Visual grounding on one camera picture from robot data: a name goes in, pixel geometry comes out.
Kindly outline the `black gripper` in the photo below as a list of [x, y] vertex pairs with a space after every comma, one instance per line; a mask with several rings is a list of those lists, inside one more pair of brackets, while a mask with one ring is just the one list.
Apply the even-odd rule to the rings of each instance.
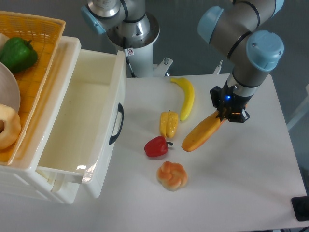
[[217, 109], [217, 118], [220, 122], [224, 121], [244, 123], [250, 118], [246, 111], [246, 105], [250, 97], [243, 97], [236, 94], [236, 85], [228, 86], [224, 84], [223, 88], [215, 86], [210, 90], [211, 101]]

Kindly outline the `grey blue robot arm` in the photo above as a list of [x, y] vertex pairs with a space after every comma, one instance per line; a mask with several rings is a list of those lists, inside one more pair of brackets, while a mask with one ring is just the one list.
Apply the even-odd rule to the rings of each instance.
[[[223, 87], [211, 90], [211, 100], [220, 120], [243, 123], [249, 119], [246, 104], [277, 66], [284, 44], [275, 33], [259, 30], [283, 6], [281, 0], [235, 0], [233, 8], [209, 8], [201, 17], [197, 32], [215, 47], [234, 69]], [[158, 38], [155, 17], [142, 0], [89, 0], [81, 7], [89, 27], [106, 33], [118, 49], [145, 49]]]

